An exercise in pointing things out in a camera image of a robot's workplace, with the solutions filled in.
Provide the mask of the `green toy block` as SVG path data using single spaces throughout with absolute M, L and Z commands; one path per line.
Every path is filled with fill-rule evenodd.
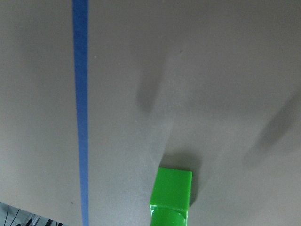
M 158 168 L 150 197 L 152 226 L 186 226 L 192 184 L 192 172 Z

